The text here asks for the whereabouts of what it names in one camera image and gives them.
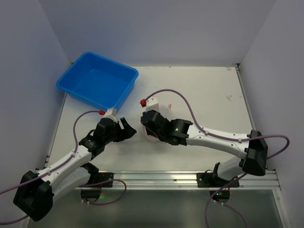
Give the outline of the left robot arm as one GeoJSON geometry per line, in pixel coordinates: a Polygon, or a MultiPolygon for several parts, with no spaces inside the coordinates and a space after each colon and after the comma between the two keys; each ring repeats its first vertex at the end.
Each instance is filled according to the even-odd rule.
{"type": "Polygon", "coordinates": [[[136,130],[124,118],[102,117],[96,128],[82,140],[76,140],[75,148],[61,160],[37,172],[25,173],[13,203],[33,221],[41,220],[56,200],[77,187],[94,183],[99,169],[91,160],[101,154],[107,144],[122,142],[135,134],[136,130]]]}

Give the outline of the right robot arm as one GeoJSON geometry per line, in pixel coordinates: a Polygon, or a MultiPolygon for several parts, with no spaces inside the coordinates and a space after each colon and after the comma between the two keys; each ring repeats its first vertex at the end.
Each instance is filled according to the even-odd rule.
{"type": "Polygon", "coordinates": [[[209,187],[222,187],[243,173],[254,176],[266,173],[268,145],[259,131],[252,130],[250,134],[225,133],[217,138],[191,121],[168,120],[155,110],[144,112],[141,124],[149,135],[161,142],[208,147],[233,155],[226,162],[216,163],[211,173],[204,174],[202,179],[209,187]]]}

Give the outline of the white mesh laundry bag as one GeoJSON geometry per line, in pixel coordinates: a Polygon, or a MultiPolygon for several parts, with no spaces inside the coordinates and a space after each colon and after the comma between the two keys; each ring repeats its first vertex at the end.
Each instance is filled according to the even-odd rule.
{"type": "MultiPolygon", "coordinates": [[[[169,121],[174,118],[174,113],[171,109],[171,104],[168,105],[159,105],[159,110],[161,115],[163,115],[165,118],[167,118],[169,121]]],[[[156,137],[149,135],[146,128],[142,126],[142,135],[144,139],[150,143],[160,143],[161,141],[157,139],[156,137]]]]}

